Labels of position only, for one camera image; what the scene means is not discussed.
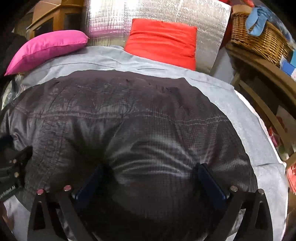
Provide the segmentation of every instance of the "dark fabric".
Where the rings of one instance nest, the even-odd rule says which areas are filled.
[[[225,187],[257,180],[229,119],[184,79],[77,71],[24,91],[0,114],[15,147],[33,146],[25,190],[81,185],[98,163],[109,170],[101,197],[83,214],[103,240],[194,240],[216,218],[193,169]]]

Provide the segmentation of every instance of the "pink pillow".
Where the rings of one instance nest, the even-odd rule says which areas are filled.
[[[29,71],[45,61],[83,48],[88,37],[81,31],[41,34],[26,42],[12,58],[5,75]]]

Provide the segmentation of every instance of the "silver reflective foil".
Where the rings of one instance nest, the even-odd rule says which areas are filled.
[[[86,34],[91,45],[120,45],[129,36],[133,18],[197,26],[197,70],[209,73],[228,24],[231,7],[218,0],[88,0]]]

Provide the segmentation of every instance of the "bolt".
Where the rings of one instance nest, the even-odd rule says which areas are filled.
[[[37,194],[38,195],[42,195],[44,193],[44,190],[43,189],[39,189],[38,191],[37,191]]]
[[[230,190],[233,191],[233,192],[236,192],[238,190],[238,188],[236,186],[231,186]]]
[[[66,186],[64,186],[64,191],[65,192],[68,192],[68,191],[70,191],[72,189],[72,187],[70,186],[70,185],[66,185]]]
[[[259,188],[259,189],[258,189],[258,192],[259,192],[260,194],[264,194],[264,190],[263,190],[262,188]]]

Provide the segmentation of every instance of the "red pillow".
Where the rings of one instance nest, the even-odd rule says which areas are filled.
[[[195,70],[197,27],[133,19],[124,50],[130,54]]]

